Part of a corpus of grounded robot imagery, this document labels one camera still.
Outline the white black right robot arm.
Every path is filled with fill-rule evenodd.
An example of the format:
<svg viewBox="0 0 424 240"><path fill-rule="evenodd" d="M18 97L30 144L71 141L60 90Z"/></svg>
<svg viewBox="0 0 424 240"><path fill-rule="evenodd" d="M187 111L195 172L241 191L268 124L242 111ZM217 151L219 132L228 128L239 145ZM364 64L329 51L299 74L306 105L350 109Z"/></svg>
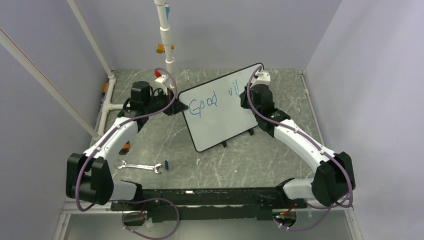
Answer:
<svg viewBox="0 0 424 240"><path fill-rule="evenodd" d="M252 111L264 132L287 145L314 171L312 178L289 178L277 186L275 200L280 207L287 208L298 199L316 200L328 208L352 205L356 183L348 153L325 147L276 108L268 85L248 84L240 98L241 107Z"/></svg>

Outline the white whiteboard black frame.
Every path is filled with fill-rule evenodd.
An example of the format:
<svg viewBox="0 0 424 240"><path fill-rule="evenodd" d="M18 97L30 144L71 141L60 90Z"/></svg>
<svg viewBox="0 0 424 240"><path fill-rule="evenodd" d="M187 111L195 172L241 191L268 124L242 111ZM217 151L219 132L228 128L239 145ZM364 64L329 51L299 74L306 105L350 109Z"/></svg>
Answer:
<svg viewBox="0 0 424 240"><path fill-rule="evenodd" d="M241 93L260 62L181 91L178 100L194 149L204 152L258 125L249 109L241 107Z"/></svg>

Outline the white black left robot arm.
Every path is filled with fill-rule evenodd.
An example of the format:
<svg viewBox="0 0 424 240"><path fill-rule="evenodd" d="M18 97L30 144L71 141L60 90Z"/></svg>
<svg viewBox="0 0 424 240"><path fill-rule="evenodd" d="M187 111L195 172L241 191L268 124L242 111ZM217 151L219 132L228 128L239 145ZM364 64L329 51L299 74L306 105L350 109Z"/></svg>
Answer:
<svg viewBox="0 0 424 240"><path fill-rule="evenodd" d="M109 162L114 161L123 146L138 134L149 117L165 113L175 115L188 109L177 99L174 80L156 79L154 89L146 81L132 84L130 97L124 102L109 130L83 153L73 153L66 163L66 196L75 199L77 208L85 212L81 202L105 205L110 201L123 201L131 210L144 203L141 186L130 181L114 181Z"/></svg>

